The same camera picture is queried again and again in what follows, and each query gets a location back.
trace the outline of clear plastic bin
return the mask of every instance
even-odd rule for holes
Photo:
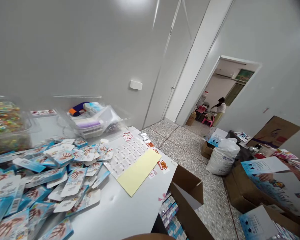
[[[0,106],[0,154],[31,148],[30,133],[39,129],[20,99],[0,96],[0,102],[12,102],[15,108]]]
[[[72,95],[53,95],[54,108],[58,114],[66,121],[67,124],[74,130],[78,135],[84,139],[90,139],[100,136],[106,136],[113,134],[115,132],[121,131],[122,127],[129,124],[130,115],[121,108],[114,105],[109,107],[112,108],[115,113],[120,117],[118,120],[114,120],[111,123],[103,121],[103,123],[98,126],[82,126],[79,127],[75,121],[78,119],[84,119],[85,116],[73,117],[69,114],[69,110],[82,103],[82,102],[99,102],[103,106],[108,106],[108,104],[102,102],[101,96],[72,96]]]

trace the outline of white sack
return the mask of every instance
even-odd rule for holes
[[[237,139],[222,139],[219,146],[213,149],[207,170],[212,174],[227,175],[232,167],[234,158],[240,151]]]

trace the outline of pink chair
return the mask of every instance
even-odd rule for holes
[[[205,121],[206,121],[206,122],[209,122],[209,123],[211,123],[209,127],[211,127],[212,124],[213,124],[213,122],[214,122],[214,116],[211,116],[211,117],[212,117],[212,121],[209,121],[208,119],[204,118],[203,121],[202,121],[201,123],[204,123]]]

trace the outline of speckled floor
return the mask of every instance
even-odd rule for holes
[[[141,132],[147,133],[164,154],[202,179],[204,204],[196,213],[214,239],[245,239],[238,219],[241,213],[230,206],[223,178],[206,170],[208,159],[201,156],[200,148],[209,127],[197,123],[185,128],[163,120]]]

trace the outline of woman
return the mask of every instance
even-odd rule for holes
[[[217,116],[214,118],[214,122],[212,124],[213,127],[215,127],[219,120],[221,119],[222,115],[225,113],[227,105],[224,103],[224,98],[220,98],[219,103],[217,105],[214,105],[210,111],[214,108],[217,107]]]

